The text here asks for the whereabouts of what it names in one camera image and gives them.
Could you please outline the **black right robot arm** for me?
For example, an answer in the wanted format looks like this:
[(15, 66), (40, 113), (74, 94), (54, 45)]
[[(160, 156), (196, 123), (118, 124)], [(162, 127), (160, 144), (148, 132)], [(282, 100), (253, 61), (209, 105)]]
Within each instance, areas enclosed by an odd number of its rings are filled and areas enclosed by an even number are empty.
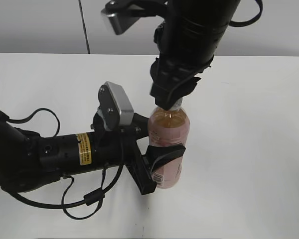
[(156, 29), (159, 57), (150, 68), (150, 95), (169, 110), (189, 95), (214, 58), (238, 0), (170, 0), (164, 23)]

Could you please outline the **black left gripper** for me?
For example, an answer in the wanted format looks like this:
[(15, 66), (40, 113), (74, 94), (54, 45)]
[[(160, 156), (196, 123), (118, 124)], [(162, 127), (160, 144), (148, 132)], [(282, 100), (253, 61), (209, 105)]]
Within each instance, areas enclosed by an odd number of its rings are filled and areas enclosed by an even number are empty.
[(140, 152), (137, 140), (149, 136), (148, 122), (149, 118), (134, 113), (129, 126), (119, 126), (113, 131), (107, 131), (104, 121), (97, 111), (91, 124), (91, 128), (94, 130), (91, 143), (94, 146), (92, 162), (99, 166), (103, 164), (109, 167), (125, 165), (142, 195), (155, 191), (156, 183), (151, 179), (155, 172), (182, 157), (186, 150), (183, 145), (148, 146), (148, 162), (146, 162), (145, 156)]

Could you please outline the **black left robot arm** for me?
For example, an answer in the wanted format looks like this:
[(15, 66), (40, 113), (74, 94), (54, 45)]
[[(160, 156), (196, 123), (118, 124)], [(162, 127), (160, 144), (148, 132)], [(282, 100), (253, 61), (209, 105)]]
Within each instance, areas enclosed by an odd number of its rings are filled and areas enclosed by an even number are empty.
[(148, 136), (148, 119), (135, 114), (131, 125), (113, 131), (104, 129), (100, 116), (94, 116), (92, 131), (86, 133), (42, 137), (16, 128), (0, 111), (0, 187), (23, 193), (103, 167), (123, 164), (141, 194), (155, 191), (151, 174), (161, 166), (181, 157), (185, 147), (149, 146), (141, 154), (137, 141)]

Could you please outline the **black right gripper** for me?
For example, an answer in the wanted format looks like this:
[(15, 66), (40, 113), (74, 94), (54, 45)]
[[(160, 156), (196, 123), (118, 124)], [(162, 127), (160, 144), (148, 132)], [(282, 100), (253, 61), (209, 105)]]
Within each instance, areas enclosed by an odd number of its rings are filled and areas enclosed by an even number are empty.
[(152, 86), (150, 95), (155, 104), (169, 110), (182, 97), (191, 94), (201, 80), (199, 74), (209, 68), (213, 57), (203, 63), (189, 63), (156, 57), (150, 67)]

